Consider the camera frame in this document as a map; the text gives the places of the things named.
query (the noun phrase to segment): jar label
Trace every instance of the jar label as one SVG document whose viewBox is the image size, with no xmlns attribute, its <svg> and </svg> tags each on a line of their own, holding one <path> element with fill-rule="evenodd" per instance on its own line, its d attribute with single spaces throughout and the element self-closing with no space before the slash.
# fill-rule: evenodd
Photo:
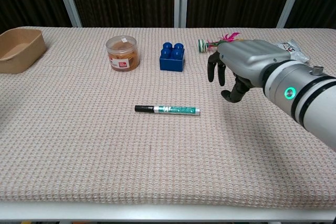
<svg viewBox="0 0 336 224">
<path fill-rule="evenodd" d="M 130 63 L 129 63 L 128 59 L 113 59 L 113 58 L 110 58 L 110 63 L 111 63 L 111 66 L 113 66 L 114 68 L 119 68 L 119 69 L 130 68 Z"/>
</svg>

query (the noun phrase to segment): plastic jar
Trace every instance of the plastic jar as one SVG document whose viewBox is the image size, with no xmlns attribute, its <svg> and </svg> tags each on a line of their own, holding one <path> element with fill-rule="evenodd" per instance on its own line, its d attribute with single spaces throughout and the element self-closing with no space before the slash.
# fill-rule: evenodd
<svg viewBox="0 0 336 224">
<path fill-rule="evenodd" d="M 131 36 L 116 36 L 106 42 L 112 69 L 116 71 L 131 71 L 139 65 L 136 39 Z"/>
</svg>

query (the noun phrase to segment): black marker cap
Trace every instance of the black marker cap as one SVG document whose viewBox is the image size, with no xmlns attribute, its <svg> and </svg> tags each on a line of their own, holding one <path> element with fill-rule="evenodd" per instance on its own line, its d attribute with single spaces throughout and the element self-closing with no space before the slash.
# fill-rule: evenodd
<svg viewBox="0 0 336 224">
<path fill-rule="evenodd" d="M 137 112 L 149 112 L 154 113 L 154 106 L 143 106 L 143 105 L 136 105 L 134 110 Z"/>
</svg>

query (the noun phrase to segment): red label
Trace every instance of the red label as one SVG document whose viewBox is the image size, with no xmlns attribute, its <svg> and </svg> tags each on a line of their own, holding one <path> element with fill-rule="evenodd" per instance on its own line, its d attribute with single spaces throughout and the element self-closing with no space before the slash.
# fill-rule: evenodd
<svg viewBox="0 0 336 224">
<path fill-rule="evenodd" d="M 126 62 L 120 62 L 119 63 L 119 68 L 126 68 L 126 67 L 127 67 Z"/>
</svg>

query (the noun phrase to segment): robotic hand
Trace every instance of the robotic hand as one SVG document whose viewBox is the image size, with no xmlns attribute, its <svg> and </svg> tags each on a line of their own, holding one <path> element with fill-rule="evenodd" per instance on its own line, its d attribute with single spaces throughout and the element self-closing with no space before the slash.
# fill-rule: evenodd
<svg viewBox="0 0 336 224">
<path fill-rule="evenodd" d="M 336 150 L 336 78 L 291 60 L 290 53 L 263 40 L 222 43 L 208 59 L 208 80 L 225 84 L 228 67 L 236 77 L 225 100 L 239 102 L 251 88 L 263 88 L 265 96 L 306 130 Z"/>
</svg>

